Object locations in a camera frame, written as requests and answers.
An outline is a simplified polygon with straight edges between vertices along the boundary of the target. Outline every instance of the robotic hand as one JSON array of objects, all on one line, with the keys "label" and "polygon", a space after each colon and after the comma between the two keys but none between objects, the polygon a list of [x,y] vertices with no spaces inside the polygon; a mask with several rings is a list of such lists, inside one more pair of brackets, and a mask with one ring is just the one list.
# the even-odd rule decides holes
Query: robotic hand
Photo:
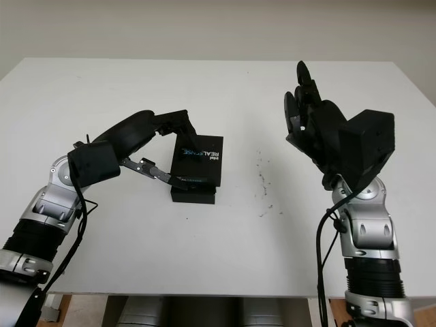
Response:
[{"label": "robotic hand", "polygon": [[[180,134],[196,148],[196,131],[186,110],[161,115],[145,110],[116,124],[92,143],[75,143],[73,151],[53,163],[48,185],[36,193],[0,250],[0,327],[36,326],[48,288],[65,270],[82,240],[91,212],[87,212],[82,194],[88,186],[118,176],[119,166],[125,166],[187,189],[184,182],[162,172],[152,161],[134,163],[129,159],[156,132]],[[80,216],[76,242],[42,290],[38,285],[48,281],[58,246]]]},{"label": "robotic hand", "polygon": [[400,280],[399,250],[384,205],[386,188],[378,173],[394,151],[394,115],[365,110],[347,121],[339,108],[321,100],[306,65],[297,66],[299,86],[285,94],[286,140],[308,155],[324,173],[322,185],[335,205],[317,231],[318,297],[322,326],[328,325],[320,237],[336,210],[348,272],[344,327],[415,326],[414,313]]}]

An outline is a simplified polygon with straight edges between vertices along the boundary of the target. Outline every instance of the black cable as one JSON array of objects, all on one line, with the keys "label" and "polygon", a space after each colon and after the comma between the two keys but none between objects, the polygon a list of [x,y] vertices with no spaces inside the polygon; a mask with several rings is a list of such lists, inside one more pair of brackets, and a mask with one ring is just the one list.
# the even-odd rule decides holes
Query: black cable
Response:
[{"label": "black cable", "polygon": [[322,268],[323,268],[323,269],[324,269],[324,265],[326,264],[327,258],[328,258],[328,256],[330,255],[330,252],[331,252],[332,249],[333,249],[333,245],[334,245],[334,243],[336,242],[336,239],[338,238],[338,235],[339,235],[339,231],[336,231],[336,234],[334,235],[334,238],[333,238],[333,240],[332,240],[332,242],[331,242],[331,244],[330,244],[330,247],[328,248],[327,254],[326,254],[326,256],[324,257],[324,260],[322,260]]},{"label": "black cable", "polygon": [[77,196],[78,196],[79,201],[80,201],[80,204],[82,206],[82,219],[80,220],[80,223],[79,223],[79,226],[77,229],[77,238],[74,241],[71,248],[69,249],[65,258],[63,259],[63,261],[59,265],[56,272],[54,272],[51,280],[47,283],[46,287],[43,289],[42,293],[44,295],[47,294],[47,291],[50,289],[50,287],[53,285],[53,283],[55,283],[55,281],[62,275],[62,273],[67,268],[69,262],[73,258],[73,255],[76,253],[77,249],[79,248],[80,242],[82,242],[84,231],[87,228],[88,214],[91,213],[91,211],[96,209],[98,206],[98,204],[96,202],[89,201],[90,203],[95,204],[95,206],[89,212],[87,212],[87,203],[83,197],[82,190],[80,189],[80,186],[78,184],[74,169],[72,169],[71,167],[69,169],[69,177],[70,177],[71,182],[73,183],[74,190],[76,191]]},{"label": "black cable", "polygon": [[324,278],[322,275],[322,256],[321,256],[321,233],[322,228],[324,227],[327,219],[334,214],[334,212],[347,204],[352,198],[354,198],[359,192],[353,192],[346,198],[343,198],[341,201],[337,202],[334,206],[327,210],[326,214],[321,218],[320,224],[318,225],[318,229],[316,231],[316,261],[317,261],[317,273],[318,273],[318,305],[320,307],[320,319],[321,326],[328,327],[328,318],[327,318],[327,305],[326,305],[326,295],[324,292]]},{"label": "black cable", "polygon": [[90,211],[88,211],[88,213],[87,213],[87,215],[89,215],[90,213],[92,213],[97,207],[98,207],[98,203],[96,203],[96,202],[94,202],[94,201],[91,201],[91,200],[88,200],[88,199],[84,199],[86,202],[88,202],[88,203],[92,203],[92,204],[94,204],[94,207],[90,210]]}]

